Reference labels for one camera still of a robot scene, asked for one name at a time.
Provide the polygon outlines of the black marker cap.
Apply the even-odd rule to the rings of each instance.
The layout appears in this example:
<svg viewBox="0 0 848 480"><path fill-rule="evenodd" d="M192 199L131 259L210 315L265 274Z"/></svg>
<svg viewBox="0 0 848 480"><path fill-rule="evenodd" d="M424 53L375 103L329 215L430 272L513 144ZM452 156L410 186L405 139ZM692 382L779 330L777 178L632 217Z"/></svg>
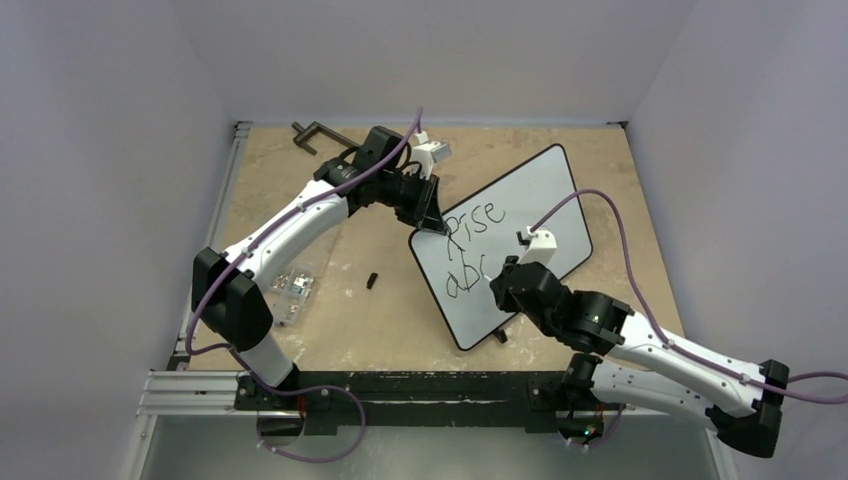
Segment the black marker cap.
<svg viewBox="0 0 848 480"><path fill-rule="evenodd" d="M376 283L378 277L379 277L379 274L377 272L372 272L369 275L367 282L366 282L366 288L368 290L371 290L374 287L374 284Z"/></svg>

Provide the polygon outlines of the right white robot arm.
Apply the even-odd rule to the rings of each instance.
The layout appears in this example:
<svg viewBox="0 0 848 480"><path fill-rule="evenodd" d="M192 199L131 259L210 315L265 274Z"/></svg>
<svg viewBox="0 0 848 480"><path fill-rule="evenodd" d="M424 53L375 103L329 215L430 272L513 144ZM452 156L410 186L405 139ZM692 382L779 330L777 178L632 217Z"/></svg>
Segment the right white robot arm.
<svg viewBox="0 0 848 480"><path fill-rule="evenodd" d="M573 350L554 391L571 405L627 404L687 418L728 447L773 457L789 369L736 359L663 328L595 291L570 290L539 262L506 259L490 282L497 308L526 316Z"/></svg>

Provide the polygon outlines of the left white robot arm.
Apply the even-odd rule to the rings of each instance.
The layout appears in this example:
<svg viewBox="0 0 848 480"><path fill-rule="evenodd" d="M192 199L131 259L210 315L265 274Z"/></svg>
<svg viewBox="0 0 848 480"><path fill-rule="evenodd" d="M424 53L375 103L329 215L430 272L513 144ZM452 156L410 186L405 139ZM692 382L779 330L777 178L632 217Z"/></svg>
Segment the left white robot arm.
<svg viewBox="0 0 848 480"><path fill-rule="evenodd" d="M266 291L315 240L372 204L392 209L405 225L447 234L433 170L450 155L449 144L418 124L404 135L372 128L363 143L323 162L298 196L247 238L195 256L188 331L205 324L261 381L264 401L275 409L292 405L299 369L273 338Z"/></svg>

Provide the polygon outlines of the white whiteboard black frame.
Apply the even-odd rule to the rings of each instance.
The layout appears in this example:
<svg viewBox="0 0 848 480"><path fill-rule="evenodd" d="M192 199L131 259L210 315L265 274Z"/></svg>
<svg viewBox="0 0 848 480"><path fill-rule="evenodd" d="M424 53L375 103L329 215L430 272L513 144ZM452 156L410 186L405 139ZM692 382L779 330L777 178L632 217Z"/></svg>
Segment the white whiteboard black frame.
<svg viewBox="0 0 848 480"><path fill-rule="evenodd" d="M565 148L552 144L448 209L446 235L414 231L410 250L457 347L468 351L501 328L511 314L497 309L489 280L509 255L524 248L519 235L544 219L557 250L549 269L564 278L585 263L594 246Z"/></svg>

